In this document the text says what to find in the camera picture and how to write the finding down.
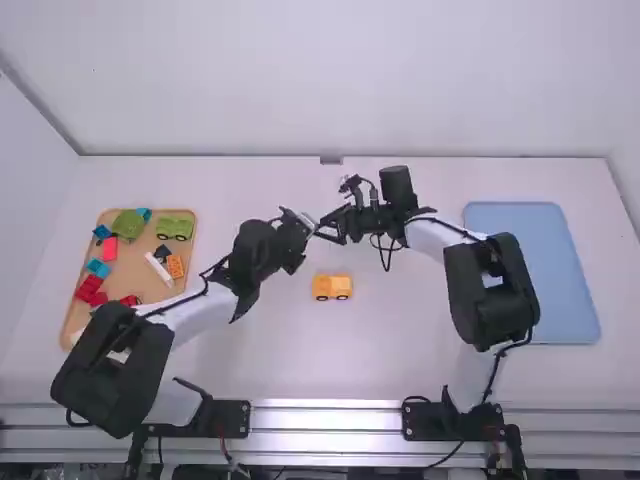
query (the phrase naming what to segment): red block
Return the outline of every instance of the red block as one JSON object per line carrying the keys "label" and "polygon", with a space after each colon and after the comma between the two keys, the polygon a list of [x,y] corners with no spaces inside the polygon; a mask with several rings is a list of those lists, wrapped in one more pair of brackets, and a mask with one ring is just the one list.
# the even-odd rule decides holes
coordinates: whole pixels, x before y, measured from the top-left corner
{"label": "red block", "polygon": [[126,305],[127,307],[134,307],[136,305],[140,305],[140,299],[135,295],[127,295],[126,297],[118,300],[121,304]]}
{"label": "red block", "polygon": [[75,297],[83,302],[91,303],[91,298],[100,288],[104,280],[97,275],[89,275],[76,290]]}
{"label": "red block", "polygon": [[92,307],[97,307],[98,305],[103,305],[109,301],[107,294],[104,292],[96,292],[93,297],[89,300],[89,305]]}
{"label": "red block", "polygon": [[102,241],[102,260],[110,262],[118,258],[118,239],[116,237],[105,238]]}

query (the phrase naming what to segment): wooden tray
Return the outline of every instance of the wooden tray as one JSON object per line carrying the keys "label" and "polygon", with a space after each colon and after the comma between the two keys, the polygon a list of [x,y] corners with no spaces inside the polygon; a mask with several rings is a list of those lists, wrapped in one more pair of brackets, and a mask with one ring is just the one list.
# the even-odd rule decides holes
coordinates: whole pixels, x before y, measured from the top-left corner
{"label": "wooden tray", "polygon": [[[96,225],[103,223],[107,227],[111,227],[111,224],[122,210],[118,208],[103,212]],[[180,215],[191,218],[193,220],[191,238],[186,242],[179,242],[175,239],[159,240],[156,237],[156,223],[158,218],[165,215]],[[141,298],[142,303],[159,302],[184,292],[193,251],[193,241],[196,236],[196,220],[196,215],[191,210],[153,210],[151,220],[149,220],[142,234],[134,242],[118,241],[118,258],[112,262],[107,262],[107,265],[111,267],[111,273],[107,276],[100,290],[106,292],[109,300],[118,300],[127,295],[137,295]],[[94,236],[89,244],[84,263],[80,268],[74,293],[89,274],[86,269],[89,259],[91,257],[102,259],[102,246],[96,246],[96,240]],[[184,277],[174,280],[172,288],[167,287],[162,282],[158,274],[153,271],[144,258],[146,252],[153,253],[162,243],[169,247],[172,253],[180,255],[184,267]],[[60,346],[63,350],[71,350],[71,335],[87,326],[90,310],[91,306],[88,303],[72,295],[67,316],[60,332]]]}

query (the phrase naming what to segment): green toy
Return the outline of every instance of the green toy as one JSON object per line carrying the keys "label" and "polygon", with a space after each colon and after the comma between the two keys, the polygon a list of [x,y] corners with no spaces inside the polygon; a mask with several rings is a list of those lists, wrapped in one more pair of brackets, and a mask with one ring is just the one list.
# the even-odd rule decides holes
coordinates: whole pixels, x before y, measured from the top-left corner
{"label": "green toy", "polygon": [[186,218],[179,218],[176,221],[173,233],[175,234],[176,240],[186,242],[193,234],[193,222]]}
{"label": "green toy", "polygon": [[160,217],[156,224],[156,237],[160,240],[175,238],[186,242],[193,235],[193,221],[187,218]]}
{"label": "green toy", "polygon": [[144,218],[135,210],[123,210],[111,225],[111,231],[118,237],[133,242],[144,230]]}

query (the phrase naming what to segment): black camera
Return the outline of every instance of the black camera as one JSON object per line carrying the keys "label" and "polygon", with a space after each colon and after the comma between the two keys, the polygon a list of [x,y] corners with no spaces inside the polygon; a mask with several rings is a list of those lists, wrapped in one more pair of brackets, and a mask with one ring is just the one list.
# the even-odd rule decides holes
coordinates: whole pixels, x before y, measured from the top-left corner
{"label": "black camera", "polygon": [[418,208],[418,197],[413,192],[411,174],[406,165],[380,170],[382,198],[396,212],[409,212]]}

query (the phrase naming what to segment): tabletop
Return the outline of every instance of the tabletop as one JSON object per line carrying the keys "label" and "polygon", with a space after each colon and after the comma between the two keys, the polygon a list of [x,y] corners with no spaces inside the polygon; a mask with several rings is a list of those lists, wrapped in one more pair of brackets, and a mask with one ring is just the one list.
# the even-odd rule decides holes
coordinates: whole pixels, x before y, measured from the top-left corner
{"label": "tabletop", "polygon": [[[0,401],[49,402],[65,358],[58,334],[99,214],[114,207],[191,208],[198,233],[188,286],[231,248],[239,224],[278,205],[319,218],[343,202],[344,173],[375,182],[410,167],[421,205],[461,222],[471,201],[550,201],[563,210],[600,319],[592,346],[529,346],[509,355],[500,401],[640,405],[635,334],[640,249],[604,159],[595,158],[90,158],[83,160],[0,365]],[[316,302],[317,272],[348,272],[353,298]],[[394,254],[385,273],[365,239],[345,247],[314,239],[293,276],[275,274],[239,322],[177,350],[166,376],[219,397],[401,399],[439,395],[460,340],[449,316],[442,266]]]}

